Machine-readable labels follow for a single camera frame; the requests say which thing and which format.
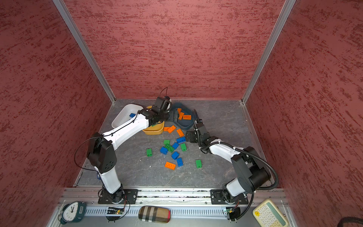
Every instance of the plaid pencil case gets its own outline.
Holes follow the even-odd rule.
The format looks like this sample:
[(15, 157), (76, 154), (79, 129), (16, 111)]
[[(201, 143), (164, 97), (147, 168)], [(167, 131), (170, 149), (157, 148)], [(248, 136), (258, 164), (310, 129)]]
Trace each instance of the plaid pencil case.
[(168, 223), (170, 210), (161, 207), (143, 206), (139, 210), (139, 219), (144, 222)]

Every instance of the teal alarm clock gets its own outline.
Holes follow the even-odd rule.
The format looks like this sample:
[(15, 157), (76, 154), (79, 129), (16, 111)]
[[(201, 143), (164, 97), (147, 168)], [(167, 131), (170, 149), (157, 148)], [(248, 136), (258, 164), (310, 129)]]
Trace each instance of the teal alarm clock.
[(80, 201), (74, 201), (63, 207), (61, 224), (68, 222), (80, 222), (85, 215), (86, 203)]

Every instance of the yellow calculator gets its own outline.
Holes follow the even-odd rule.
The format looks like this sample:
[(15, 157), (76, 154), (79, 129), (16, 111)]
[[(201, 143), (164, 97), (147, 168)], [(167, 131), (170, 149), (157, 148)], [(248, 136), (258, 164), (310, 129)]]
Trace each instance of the yellow calculator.
[(266, 199), (253, 210), (253, 216), (262, 227), (287, 227), (289, 222), (270, 200)]

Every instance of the textured red wall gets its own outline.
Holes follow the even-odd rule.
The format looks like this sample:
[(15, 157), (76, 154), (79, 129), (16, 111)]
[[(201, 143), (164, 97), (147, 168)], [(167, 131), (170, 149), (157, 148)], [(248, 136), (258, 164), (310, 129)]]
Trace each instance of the textured red wall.
[(363, 217), (362, 12), (297, 1), (247, 102), (299, 226)]
[(241, 98), (284, 0), (65, 0), (117, 98)]
[(45, 226), (111, 103), (51, 0), (0, 15), (0, 223)]

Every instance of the black mounting plate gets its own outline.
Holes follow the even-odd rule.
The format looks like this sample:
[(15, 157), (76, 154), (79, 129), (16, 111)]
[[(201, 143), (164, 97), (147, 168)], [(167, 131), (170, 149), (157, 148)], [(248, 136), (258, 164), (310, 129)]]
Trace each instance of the black mounting plate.
[[(222, 198), (222, 191), (221, 189), (212, 189), (211, 190), (211, 201), (212, 204), (219, 204), (219, 205), (232, 205), (227, 204), (223, 198)], [(248, 204), (248, 199), (243, 194), (238, 195), (238, 200), (240, 201), (240, 204)]]
[[(138, 193), (139, 190), (137, 190), (137, 189), (124, 189), (123, 191), (125, 192), (126, 198), (129, 201), (129, 203), (130, 204), (135, 204), (136, 199), (137, 199), (137, 193)], [(102, 189), (101, 195), (99, 196), (99, 199), (98, 199), (98, 204), (114, 204), (108, 199), (107, 194), (108, 194), (108, 192), (105, 189)]]

